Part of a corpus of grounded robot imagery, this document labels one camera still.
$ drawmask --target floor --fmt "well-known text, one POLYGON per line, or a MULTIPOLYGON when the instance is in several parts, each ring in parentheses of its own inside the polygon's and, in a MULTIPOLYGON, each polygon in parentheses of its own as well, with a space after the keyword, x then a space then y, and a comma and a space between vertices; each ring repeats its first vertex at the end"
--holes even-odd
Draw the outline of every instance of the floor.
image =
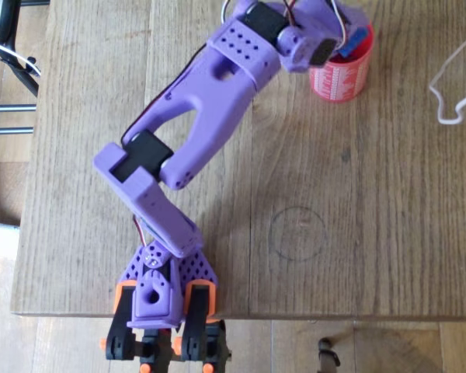
MULTIPOLYGON (((41 66, 47 8, 23 9, 17 50, 41 66)), ((0 65, 0 102, 34 98, 0 65)), ((34 113, 0 114, 0 127, 33 126, 34 113)), ((17 225, 30 158, 30 135, 0 137, 0 222, 17 225)), ((137 363, 105 361, 99 338, 108 319, 30 318, 11 315, 9 299, 17 241, 0 247, 0 372, 136 372, 137 363)), ((229 372, 316 372, 318 340, 328 336, 342 361, 339 373, 466 373, 466 323, 228 321, 233 350, 229 372)), ((173 372, 200 371, 172 363, 173 372)))

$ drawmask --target purple robotic arm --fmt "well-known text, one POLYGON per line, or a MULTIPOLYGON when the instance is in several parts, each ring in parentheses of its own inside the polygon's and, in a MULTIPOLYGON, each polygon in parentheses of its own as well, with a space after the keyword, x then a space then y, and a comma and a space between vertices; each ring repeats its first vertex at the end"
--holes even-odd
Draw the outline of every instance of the purple robotic arm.
MULTIPOLYGON (((128 327, 178 327, 185 319, 185 286, 195 280, 217 285, 202 254, 200 230, 166 198, 159 183, 172 190, 186 187, 282 66, 304 72, 357 45, 369 21, 359 9, 338 5, 338 10, 345 33, 331 0, 298 0, 293 24, 280 3, 239 0, 197 57, 130 126, 122 148, 111 143, 95 157, 96 169, 155 239, 137 249, 120 278, 120 283, 136 281, 128 327), (344 35, 346 43, 337 51, 344 35), (193 127, 173 152, 154 133, 190 110, 197 113, 193 127)), ((113 345, 114 340, 107 357, 123 356, 113 345)))

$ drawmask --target circle drawn on table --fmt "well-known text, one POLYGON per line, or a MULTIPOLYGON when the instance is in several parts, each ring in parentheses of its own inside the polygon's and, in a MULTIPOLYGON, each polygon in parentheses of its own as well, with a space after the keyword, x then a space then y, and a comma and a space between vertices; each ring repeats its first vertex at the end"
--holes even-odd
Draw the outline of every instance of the circle drawn on table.
POLYGON ((319 214, 308 207, 292 206, 271 220, 268 250, 289 262, 314 259, 328 242, 328 231, 319 214))

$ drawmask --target cable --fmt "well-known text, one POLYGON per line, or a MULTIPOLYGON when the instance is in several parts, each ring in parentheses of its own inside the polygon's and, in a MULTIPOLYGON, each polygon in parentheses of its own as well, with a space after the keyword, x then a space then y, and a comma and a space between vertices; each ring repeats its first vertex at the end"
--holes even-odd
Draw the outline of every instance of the cable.
POLYGON ((288 5, 287 0, 283 0, 283 3, 285 4, 285 12, 283 13, 283 16, 288 15, 288 22, 290 22, 290 25, 293 26, 295 24, 295 18, 294 14, 292 13, 292 8, 291 6, 295 3, 292 2, 292 5, 288 5))
POLYGON ((466 40, 459 46, 456 51, 450 55, 450 57, 443 63, 442 67, 438 71, 438 73, 435 75, 435 77, 432 79, 432 81, 429 83, 429 90, 433 92, 433 94, 436 96, 436 99, 438 99, 438 110, 436 112, 436 116, 438 121, 441 124, 459 124, 460 122, 463 121, 463 113, 462 109, 463 107, 466 106, 466 97, 462 99, 459 103, 457 103, 455 110, 457 114, 457 118, 455 119, 445 119, 443 118, 443 98, 440 92, 434 87, 435 84, 439 81, 440 77, 444 74, 445 69, 447 66, 456 58, 456 56, 466 47, 466 40))
POLYGON ((0 51, 4 51, 5 53, 8 53, 10 54, 11 56, 14 56, 15 58, 17 58, 18 60, 21 60, 22 62, 24 62, 25 64, 27 64, 28 66, 30 66, 37 74, 38 76, 41 76, 41 71, 40 69, 35 65, 33 64, 32 62, 28 61, 26 58, 24 58, 23 56, 21 56, 20 54, 17 54, 15 51, 12 51, 10 49, 8 49, 7 47, 4 47, 2 45, 0 45, 0 51))
POLYGON ((147 105, 145 110, 138 116, 138 118, 125 130, 123 133, 123 136, 121 136, 121 144, 123 144, 123 138, 126 136, 127 132, 133 127, 135 123, 138 122, 138 120, 147 113, 147 111, 151 108, 151 106, 162 97, 162 95, 173 85, 175 84, 178 79, 185 73, 186 69, 192 64, 193 60, 195 60, 196 56, 199 55, 199 53, 205 48, 206 44, 202 45, 199 49, 196 50, 196 52, 193 54, 193 56, 190 58, 190 60, 186 63, 185 67, 182 69, 182 71, 175 77, 175 79, 170 82, 156 97, 152 99, 152 101, 147 105))
POLYGON ((340 28, 342 29, 342 42, 340 45, 336 48, 337 50, 340 49, 345 45, 347 42, 347 31, 345 30, 345 24, 343 23, 342 17, 340 15, 340 11, 338 6, 336 6, 335 0, 332 0, 332 5, 333 5, 333 11, 335 12, 336 18, 338 18, 339 23, 340 23, 340 28))
POLYGON ((228 8, 230 1, 231 0, 223 1, 223 6, 221 6, 221 23, 226 22, 226 9, 228 8))
POLYGON ((133 214, 133 223, 136 225, 137 230, 138 230, 138 235, 140 236, 140 241, 143 246, 146 246, 147 243, 145 242, 145 236, 143 234, 143 229, 141 228, 140 223, 137 220, 137 217, 135 214, 133 214))

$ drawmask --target purple plastic part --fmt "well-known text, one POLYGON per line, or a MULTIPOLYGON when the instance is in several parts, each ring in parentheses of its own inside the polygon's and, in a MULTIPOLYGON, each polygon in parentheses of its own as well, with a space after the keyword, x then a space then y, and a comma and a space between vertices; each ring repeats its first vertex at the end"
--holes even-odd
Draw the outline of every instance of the purple plastic part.
POLYGON ((169 202, 157 181, 143 167, 138 167, 123 183, 110 172, 125 156, 123 149, 111 143, 93 163, 124 203, 141 218, 144 228, 172 255, 182 258, 202 247, 200 230, 169 202))
POLYGON ((170 281, 158 270, 139 274, 133 293, 130 328, 176 328, 183 317, 183 293, 179 282, 178 260, 169 259, 170 281))
MULTIPOLYGON (((339 11, 349 20, 346 24, 349 39, 360 27, 366 27, 369 19, 360 9, 351 8, 336 2, 339 11)), ((280 3, 270 3, 278 12, 284 12, 280 3)), ((294 18, 299 26, 286 27, 278 36, 276 48, 280 61, 287 71, 306 72, 313 52, 325 39, 342 40, 340 23, 333 7, 325 0, 299 0, 293 8, 294 18)))
POLYGON ((237 19, 228 19, 207 44, 245 71, 257 92, 281 69, 276 49, 237 19))
POLYGON ((134 253, 133 258, 127 265, 126 270, 121 274, 121 277, 119 277, 119 281, 117 282, 136 280, 138 278, 138 274, 141 274, 140 262, 143 260, 143 256, 141 255, 143 253, 143 250, 143 246, 137 248, 137 251, 134 253))
POLYGON ((186 258, 182 258, 178 262, 178 268, 183 295, 186 284, 193 280, 207 280, 218 286, 217 276, 200 249, 186 258))
MULTIPOLYGON (((256 3, 238 0, 233 16, 207 41, 204 51, 145 109, 123 137, 127 144, 143 130, 155 132, 166 121, 190 110, 197 111, 185 144, 161 167, 159 177, 172 189, 185 187, 222 148, 255 94, 279 71, 281 64, 288 71, 307 71, 323 40, 342 38, 338 20, 326 0, 298 0, 293 9, 297 26, 286 27, 275 48, 238 21, 256 3)), ((349 37, 357 28, 368 25, 359 9, 338 5, 350 21, 346 28, 349 37)), ((270 6, 280 13, 285 10, 280 3, 270 6)), ((95 157, 94 164, 155 238, 137 249, 120 278, 137 280, 132 320, 127 325, 174 328, 183 321, 186 284, 206 279, 217 285, 217 276, 202 253, 199 229, 169 202, 152 175, 138 167, 122 183, 113 176, 111 170, 126 156, 122 148, 108 144, 95 157), (167 262, 170 281, 158 271, 167 262)))

